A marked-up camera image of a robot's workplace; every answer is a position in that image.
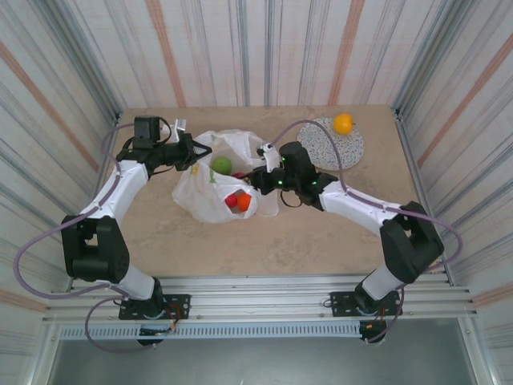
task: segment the metal wall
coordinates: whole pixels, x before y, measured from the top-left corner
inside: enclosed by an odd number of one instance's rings
[[[432,213],[463,236],[468,285],[499,370],[513,379],[513,1],[460,2],[397,106]],[[454,237],[442,232],[448,254]]]
[[[130,107],[391,104],[453,1],[139,0],[57,7]]]
[[[46,303],[14,279],[12,262],[31,238],[77,213],[101,174],[100,142],[115,113],[84,72],[43,2],[0,2],[0,383],[27,373]],[[21,264],[33,286],[65,289],[60,235]]]

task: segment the marble tabletop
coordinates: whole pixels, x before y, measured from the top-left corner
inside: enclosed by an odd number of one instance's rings
[[[346,171],[346,183],[387,201],[417,200],[387,106],[130,109],[123,113],[122,123],[133,122],[136,115],[159,115],[169,122],[180,117],[187,119],[187,131],[194,136],[236,128],[270,141],[296,120],[342,112],[353,115],[366,144],[362,159]],[[288,133],[280,144],[295,140],[298,130]],[[119,133],[115,153],[131,135],[131,129]],[[276,217],[253,216],[222,225],[199,223],[172,199],[179,177],[171,171],[151,178],[121,226],[131,262],[147,274],[361,274],[382,263],[379,237],[344,217],[304,205],[292,209],[280,202]],[[291,192],[285,198],[292,205],[297,202]]]

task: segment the red apple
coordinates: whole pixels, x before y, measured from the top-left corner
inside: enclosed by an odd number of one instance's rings
[[[228,195],[224,200],[224,203],[230,208],[237,206],[237,196],[235,194]]]

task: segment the round plate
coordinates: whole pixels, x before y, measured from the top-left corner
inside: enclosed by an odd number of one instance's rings
[[[362,134],[354,126],[349,135],[341,135],[333,130],[333,118],[317,118],[314,120],[322,124],[333,138],[344,169],[353,167],[358,163],[366,146],[363,143]],[[297,134],[297,141],[306,148],[310,160],[316,167],[330,171],[338,170],[335,151],[326,134],[319,127],[310,123],[305,124]]]

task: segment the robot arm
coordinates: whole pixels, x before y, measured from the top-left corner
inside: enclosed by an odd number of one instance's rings
[[[317,172],[299,142],[282,146],[279,156],[268,144],[259,149],[259,154],[267,165],[253,170],[249,178],[264,195],[275,188],[294,191],[305,205],[347,217],[381,237],[385,264],[360,282],[354,292],[353,307],[360,314],[380,310],[399,286],[414,282],[442,254],[443,244],[432,223],[386,210],[426,214],[419,203],[402,206],[352,188],[348,188],[353,193],[349,194],[338,178]]]
[[[134,137],[126,142],[116,157],[121,171],[115,190],[99,206],[115,183],[117,169],[81,214],[94,207],[99,209],[76,225],[62,230],[66,271],[70,277],[117,286],[130,295],[136,304],[136,312],[149,316],[158,314],[163,308],[160,284],[130,263],[130,254],[119,227],[135,195],[159,166],[174,166],[183,171],[212,152],[211,148],[192,140],[191,134],[184,133],[184,128],[185,121],[177,120],[175,136],[178,141],[168,144],[166,140],[159,141],[159,117],[137,116]],[[75,217],[67,216],[63,223]]]

